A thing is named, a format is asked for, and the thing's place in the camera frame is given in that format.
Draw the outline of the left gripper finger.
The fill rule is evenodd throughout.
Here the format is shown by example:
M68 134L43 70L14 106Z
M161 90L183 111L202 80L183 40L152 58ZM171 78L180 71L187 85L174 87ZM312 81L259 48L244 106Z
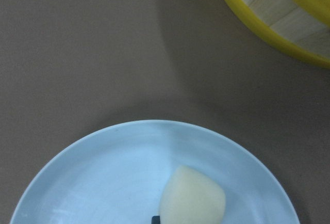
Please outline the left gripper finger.
M151 224L160 224L160 216L153 216L151 219Z

